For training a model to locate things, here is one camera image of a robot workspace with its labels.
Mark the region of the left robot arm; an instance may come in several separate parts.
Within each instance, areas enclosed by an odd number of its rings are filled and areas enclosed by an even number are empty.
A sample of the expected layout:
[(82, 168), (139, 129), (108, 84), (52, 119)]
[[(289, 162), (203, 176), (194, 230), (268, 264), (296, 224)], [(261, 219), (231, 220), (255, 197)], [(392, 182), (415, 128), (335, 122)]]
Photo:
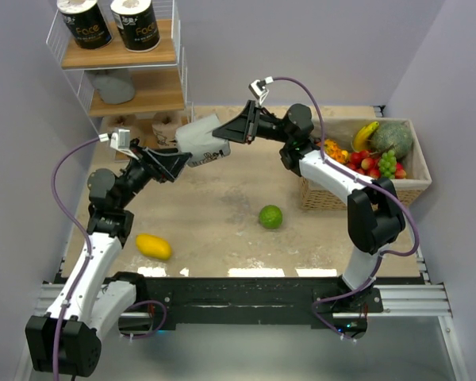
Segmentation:
[(152, 180), (173, 183), (190, 161), (189, 152), (175, 148), (152, 150), (131, 145), (132, 157), (115, 174), (108, 168), (92, 172), (87, 180), (89, 221), (77, 224), (84, 244), (63, 289), (40, 316), (32, 316), (25, 334), (33, 367), (61, 375), (89, 377), (94, 373), (107, 333), (117, 326), (126, 310), (160, 309), (158, 331), (167, 318), (162, 302), (148, 297), (142, 275), (117, 273), (105, 281), (110, 265), (122, 251), (132, 230), (134, 215), (127, 205)]

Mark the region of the grey paper roll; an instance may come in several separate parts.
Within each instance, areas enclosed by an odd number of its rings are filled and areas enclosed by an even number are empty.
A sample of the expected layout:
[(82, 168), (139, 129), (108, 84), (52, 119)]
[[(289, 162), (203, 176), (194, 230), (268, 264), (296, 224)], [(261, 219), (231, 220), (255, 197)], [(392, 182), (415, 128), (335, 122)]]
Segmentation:
[(128, 69), (105, 69), (88, 72), (90, 82), (105, 104), (118, 105), (129, 102), (136, 95)]
[(230, 155), (229, 141), (213, 136), (213, 131), (219, 127), (221, 122), (218, 116), (211, 114), (176, 130), (178, 150), (191, 154), (187, 162), (189, 167), (198, 167)]

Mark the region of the black paper roll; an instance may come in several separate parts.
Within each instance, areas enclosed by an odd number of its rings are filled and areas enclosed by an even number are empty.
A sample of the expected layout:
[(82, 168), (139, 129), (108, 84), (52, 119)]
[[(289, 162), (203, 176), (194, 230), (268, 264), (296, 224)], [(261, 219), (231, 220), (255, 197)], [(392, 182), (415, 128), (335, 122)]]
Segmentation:
[(151, 0), (114, 0), (109, 7), (128, 51), (148, 52), (156, 48), (160, 34)]
[(80, 48), (100, 49), (113, 39), (97, 0), (58, 0), (56, 5)]

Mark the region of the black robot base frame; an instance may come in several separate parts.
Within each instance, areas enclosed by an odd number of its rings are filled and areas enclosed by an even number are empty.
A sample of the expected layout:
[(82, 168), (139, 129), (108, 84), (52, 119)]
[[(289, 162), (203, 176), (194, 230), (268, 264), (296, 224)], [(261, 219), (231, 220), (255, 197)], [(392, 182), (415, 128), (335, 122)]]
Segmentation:
[(442, 285), (420, 279), (380, 279), (347, 295), (337, 278), (106, 279), (95, 309), (124, 334), (180, 325), (306, 325), (359, 339), (373, 317), (451, 316)]

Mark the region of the brown paper roll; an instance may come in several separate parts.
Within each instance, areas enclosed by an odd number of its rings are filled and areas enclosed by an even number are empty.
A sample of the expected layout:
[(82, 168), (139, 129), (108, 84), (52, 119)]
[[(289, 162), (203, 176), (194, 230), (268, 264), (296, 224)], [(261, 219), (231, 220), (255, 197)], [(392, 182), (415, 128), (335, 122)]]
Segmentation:
[(176, 131), (183, 125), (184, 115), (177, 111), (157, 112), (152, 118), (152, 132), (161, 148), (176, 148)]
[(106, 131), (115, 128), (129, 129), (132, 131), (138, 126), (137, 118), (134, 114), (108, 116), (104, 117), (102, 122)]

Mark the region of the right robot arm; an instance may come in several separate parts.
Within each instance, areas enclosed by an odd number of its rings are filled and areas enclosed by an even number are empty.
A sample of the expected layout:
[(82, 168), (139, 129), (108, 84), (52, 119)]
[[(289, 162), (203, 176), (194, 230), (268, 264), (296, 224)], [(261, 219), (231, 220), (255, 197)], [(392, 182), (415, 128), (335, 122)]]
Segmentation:
[(345, 287), (338, 291), (337, 301), (343, 310), (354, 312), (366, 301), (364, 289), (374, 281), (380, 255), (405, 228), (403, 210), (389, 179), (367, 179), (323, 156), (313, 129), (308, 106), (294, 104), (278, 118), (249, 101), (241, 114), (212, 134), (241, 144), (256, 138), (281, 142), (279, 155), (286, 170), (318, 183), (346, 205), (347, 231), (354, 248), (341, 276)]

